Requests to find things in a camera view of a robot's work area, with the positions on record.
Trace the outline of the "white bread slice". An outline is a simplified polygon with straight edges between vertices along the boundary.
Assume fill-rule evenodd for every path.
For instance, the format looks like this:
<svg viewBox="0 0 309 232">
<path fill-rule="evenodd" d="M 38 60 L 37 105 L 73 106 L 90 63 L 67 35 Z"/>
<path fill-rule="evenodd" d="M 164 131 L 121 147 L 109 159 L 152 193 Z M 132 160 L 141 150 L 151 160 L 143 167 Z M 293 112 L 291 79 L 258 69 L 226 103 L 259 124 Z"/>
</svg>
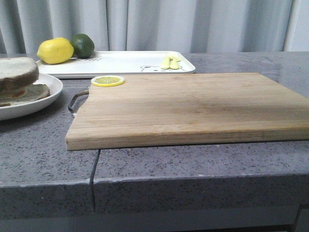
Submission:
<svg viewBox="0 0 309 232">
<path fill-rule="evenodd" d="M 39 78 L 39 69 L 32 58 L 0 59 L 0 90 L 15 90 L 33 84 Z"/>
</svg>

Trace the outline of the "bottom bread slice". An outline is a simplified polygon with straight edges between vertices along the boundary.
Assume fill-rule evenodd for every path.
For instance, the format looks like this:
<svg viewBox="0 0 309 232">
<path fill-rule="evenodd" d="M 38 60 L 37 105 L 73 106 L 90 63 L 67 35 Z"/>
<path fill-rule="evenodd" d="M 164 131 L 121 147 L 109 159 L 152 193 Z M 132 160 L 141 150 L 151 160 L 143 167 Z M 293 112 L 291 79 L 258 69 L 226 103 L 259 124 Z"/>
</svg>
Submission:
<svg viewBox="0 0 309 232">
<path fill-rule="evenodd" d="M 32 84 L 25 89 L 25 93 L 20 96 L 13 97 L 12 95 L 0 95 L 0 106 L 14 106 L 37 100 L 44 99 L 50 96 L 50 89 L 46 84 Z"/>
</svg>

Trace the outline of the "white rectangular tray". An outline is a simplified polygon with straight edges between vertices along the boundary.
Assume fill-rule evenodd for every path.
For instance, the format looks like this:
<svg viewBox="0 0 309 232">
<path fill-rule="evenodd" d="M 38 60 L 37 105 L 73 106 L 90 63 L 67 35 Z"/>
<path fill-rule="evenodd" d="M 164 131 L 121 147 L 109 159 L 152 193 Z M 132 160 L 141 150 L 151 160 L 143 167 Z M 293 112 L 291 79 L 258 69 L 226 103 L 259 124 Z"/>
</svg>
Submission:
<svg viewBox="0 0 309 232">
<path fill-rule="evenodd" d="M 166 57 L 178 60 L 178 69 L 162 69 Z M 71 58 L 60 64 L 37 61 L 40 73 L 60 79 L 93 78 L 98 75 L 138 73 L 194 73 L 196 68 L 175 51 L 96 51 L 91 58 Z"/>
</svg>

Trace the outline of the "yellow lemon slice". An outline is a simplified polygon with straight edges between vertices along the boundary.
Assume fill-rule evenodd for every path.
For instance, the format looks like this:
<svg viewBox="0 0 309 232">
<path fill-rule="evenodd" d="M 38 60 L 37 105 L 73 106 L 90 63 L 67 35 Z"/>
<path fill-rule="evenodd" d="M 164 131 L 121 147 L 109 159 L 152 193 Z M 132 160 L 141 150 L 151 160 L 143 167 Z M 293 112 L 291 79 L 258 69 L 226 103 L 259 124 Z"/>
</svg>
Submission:
<svg viewBox="0 0 309 232">
<path fill-rule="evenodd" d="M 102 75 L 91 79 L 91 84 L 98 87 L 114 87 L 125 82 L 124 77 L 117 75 Z"/>
</svg>

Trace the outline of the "pale yellow bean piece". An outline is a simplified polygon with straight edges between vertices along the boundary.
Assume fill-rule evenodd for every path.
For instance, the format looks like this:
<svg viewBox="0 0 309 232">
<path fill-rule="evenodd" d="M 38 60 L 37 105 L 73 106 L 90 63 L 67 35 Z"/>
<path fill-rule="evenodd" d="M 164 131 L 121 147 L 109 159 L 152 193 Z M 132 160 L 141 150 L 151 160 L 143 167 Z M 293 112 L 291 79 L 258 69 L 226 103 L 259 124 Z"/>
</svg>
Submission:
<svg viewBox="0 0 309 232">
<path fill-rule="evenodd" d="M 178 70 L 180 68 L 179 62 L 181 61 L 181 59 L 179 57 L 169 56 L 169 60 L 170 60 L 170 64 L 169 64 L 170 69 Z"/>
</svg>

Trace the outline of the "green lime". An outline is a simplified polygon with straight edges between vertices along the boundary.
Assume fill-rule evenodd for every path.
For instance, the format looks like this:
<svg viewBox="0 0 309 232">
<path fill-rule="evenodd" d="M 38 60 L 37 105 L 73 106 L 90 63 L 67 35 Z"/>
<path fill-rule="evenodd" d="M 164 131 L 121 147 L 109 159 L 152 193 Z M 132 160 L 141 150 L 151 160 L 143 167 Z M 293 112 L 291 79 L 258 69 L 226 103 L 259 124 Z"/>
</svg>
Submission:
<svg viewBox="0 0 309 232">
<path fill-rule="evenodd" d="M 83 33 L 75 34 L 70 43 L 74 48 L 74 55 L 78 58 L 91 57 L 95 49 L 92 39 Z"/>
</svg>

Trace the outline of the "white round plate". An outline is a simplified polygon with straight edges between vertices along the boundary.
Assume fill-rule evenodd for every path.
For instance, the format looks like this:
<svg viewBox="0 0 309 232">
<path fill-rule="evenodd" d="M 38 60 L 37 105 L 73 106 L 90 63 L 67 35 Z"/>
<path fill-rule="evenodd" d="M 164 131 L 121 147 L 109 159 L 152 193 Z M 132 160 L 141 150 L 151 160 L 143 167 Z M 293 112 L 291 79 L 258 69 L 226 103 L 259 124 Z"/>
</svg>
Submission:
<svg viewBox="0 0 309 232">
<path fill-rule="evenodd" d="M 34 84 L 46 84 L 49 87 L 50 96 L 29 103 L 1 107 L 1 121 L 26 116 L 44 109 L 59 97 L 63 89 L 63 84 L 58 78 L 43 73 L 39 75 L 39 79 Z"/>
</svg>

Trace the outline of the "wooden cutting board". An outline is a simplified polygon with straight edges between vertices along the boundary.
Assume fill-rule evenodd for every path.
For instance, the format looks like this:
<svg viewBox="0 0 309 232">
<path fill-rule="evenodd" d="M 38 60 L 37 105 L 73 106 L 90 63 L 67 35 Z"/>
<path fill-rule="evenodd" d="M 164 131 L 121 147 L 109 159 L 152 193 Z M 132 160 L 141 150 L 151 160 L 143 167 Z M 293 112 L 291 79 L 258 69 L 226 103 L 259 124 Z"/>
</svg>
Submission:
<svg viewBox="0 0 309 232">
<path fill-rule="evenodd" d="M 309 100 L 258 73 L 138 74 L 91 86 L 67 149 L 306 140 Z"/>
</svg>

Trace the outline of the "fried egg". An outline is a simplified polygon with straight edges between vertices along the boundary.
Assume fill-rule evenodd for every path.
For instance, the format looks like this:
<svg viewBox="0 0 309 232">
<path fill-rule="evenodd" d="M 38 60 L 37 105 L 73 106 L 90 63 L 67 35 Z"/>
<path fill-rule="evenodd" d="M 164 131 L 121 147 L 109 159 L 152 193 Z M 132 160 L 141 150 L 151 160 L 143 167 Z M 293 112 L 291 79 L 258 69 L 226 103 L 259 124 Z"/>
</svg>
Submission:
<svg viewBox="0 0 309 232">
<path fill-rule="evenodd" d="M 27 87 L 22 87 L 14 90 L 9 90 L 8 96 L 12 98 L 19 98 L 24 96 L 27 93 Z"/>
</svg>

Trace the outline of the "grey curtain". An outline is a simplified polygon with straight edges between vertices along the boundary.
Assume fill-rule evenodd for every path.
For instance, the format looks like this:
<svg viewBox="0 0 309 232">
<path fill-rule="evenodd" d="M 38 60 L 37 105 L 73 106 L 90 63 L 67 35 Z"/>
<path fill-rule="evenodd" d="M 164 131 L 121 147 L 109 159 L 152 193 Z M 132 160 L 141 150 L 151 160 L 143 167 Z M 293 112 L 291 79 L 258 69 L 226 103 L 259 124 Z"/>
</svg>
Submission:
<svg viewBox="0 0 309 232">
<path fill-rule="evenodd" d="M 3 0 L 0 51 L 85 33 L 97 50 L 308 51 L 306 0 Z"/>
</svg>

